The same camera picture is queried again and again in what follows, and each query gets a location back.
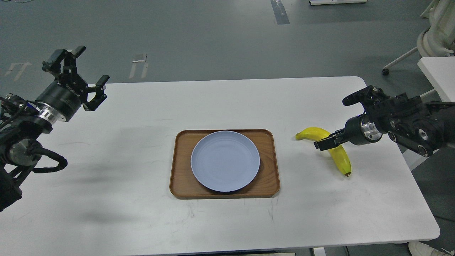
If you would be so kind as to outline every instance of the blue plate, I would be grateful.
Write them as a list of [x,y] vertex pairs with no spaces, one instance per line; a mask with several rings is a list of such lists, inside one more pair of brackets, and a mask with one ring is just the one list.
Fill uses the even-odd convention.
[[231,192],[248,185],[259,170],[259,152],[245,135],[219,131],[202,138],[191,154],[196,179],[209,189]]

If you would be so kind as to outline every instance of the wooden tray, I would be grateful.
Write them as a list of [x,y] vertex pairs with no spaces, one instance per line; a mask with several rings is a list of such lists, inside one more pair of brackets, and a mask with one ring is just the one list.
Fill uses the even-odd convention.
[[191,154],[196,144],[206,135],[220,130],[181,131],[175,139],[169,189],[179,199],[267,198],[280,189],[277,158],[273,135],[263,129],[231,130],[247,136],[259,151],[260,165],[256,177],[247,186],[233,192],[217,192],[206,188],[194,177]]

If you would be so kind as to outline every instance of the table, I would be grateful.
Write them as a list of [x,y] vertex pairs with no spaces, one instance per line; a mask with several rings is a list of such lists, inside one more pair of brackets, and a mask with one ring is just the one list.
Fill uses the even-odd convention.
[[[68,167],[31,174],[0,221],[0,255],[155,255],[430,240],[439,227],[398,147],[346,143],[353,173],[295,141],[363,112],[342,98],[359,77],[108,84],[39,141]],[[266,199],[179,200],[169,191],[176,135],[263,128],[274,135],[280,191]],[[42,159],[39,166],[54,165]]]
[[423,57],[417,65],[443,102],[455,101],[455,57]]
[[[455,81],[455,57],[423,57],[417,65],[434,87],[433,90],[422,94],[422,98],[437,92],[443,102],[455,101],[455,86],[453,82]],[[403,157],[411,170],[427,159],[409,149],[403,153]]]

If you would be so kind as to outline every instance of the banana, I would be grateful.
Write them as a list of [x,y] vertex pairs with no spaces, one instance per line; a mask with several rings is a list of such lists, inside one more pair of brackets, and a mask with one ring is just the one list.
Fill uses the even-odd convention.
[[[330,135],[330,133],[319,127],[308,127],[305,130],[299,132],[295,135],[296,140],[310,139],[313,141],[321,140]],[[349,161],[348,154],[344,150],[342,145],[337,146],[336,148],[329,149],[329,153],[332,156],[335,165],[338,170],[346,176],[351,175],[351,162]]]

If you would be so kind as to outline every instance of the floor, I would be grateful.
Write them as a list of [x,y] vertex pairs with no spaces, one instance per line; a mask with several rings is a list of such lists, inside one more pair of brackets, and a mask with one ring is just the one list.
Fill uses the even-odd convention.
[[[389,95],[432,89],[417,53],[381,75],[429,26],[419,15],[430,0],[320,6],[282,0],[289,20],[283,25],[269,0],[18,2],[0,2],[2,96],[35,99],[53,80],[41,62],[78,45],[87,47],[77,60],[88,83],[104,74],[111,83],[359,76]],[[144,53],[147,61],[134,71],[133,57]],[[427,243],[447,250],[455,250],[454,155],[440,150],[413,171],[441,229]],[[406,244],[333,247],[326,254],[410,255]]]

